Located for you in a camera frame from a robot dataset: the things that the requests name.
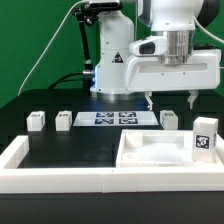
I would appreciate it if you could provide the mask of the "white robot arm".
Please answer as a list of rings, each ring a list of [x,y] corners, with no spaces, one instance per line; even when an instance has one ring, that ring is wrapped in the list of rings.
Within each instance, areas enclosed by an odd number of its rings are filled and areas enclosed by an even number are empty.
[[[137,18],[151,35],[136,41],[134,24],[120,10],[124,0],[89,0],[100,14],[101,59],[94,95],[111,100],[142,92],[188,90],[192,103],[201,89],[220,83],[221,51],[196,46],[193,35],[218,15],[220,0],[135,0]]]

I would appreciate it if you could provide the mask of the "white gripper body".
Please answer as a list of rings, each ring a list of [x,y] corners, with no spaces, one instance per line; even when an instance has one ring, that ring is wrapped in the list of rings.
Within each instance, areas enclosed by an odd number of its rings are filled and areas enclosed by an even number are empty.
[[[125,67],[130,92],[215,89],[220,83],[221,51],[195,50],[186,63],[163,64],[158,57],[131,56]]]

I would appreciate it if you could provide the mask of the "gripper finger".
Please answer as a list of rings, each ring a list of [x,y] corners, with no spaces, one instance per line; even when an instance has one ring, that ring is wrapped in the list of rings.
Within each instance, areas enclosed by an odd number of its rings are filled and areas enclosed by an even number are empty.
[[[153,101],[152,101],[151,97],[152,97],[152,92],[145,92],[145,99],[148,103],[149,110],[153,110]]]
[[[189,95],[187,101],[189,103],[189,108],[192,109],[193,104],[198,97],[198,91],[197,90],[190,90],[189,93],[190,93],[190,95]]]

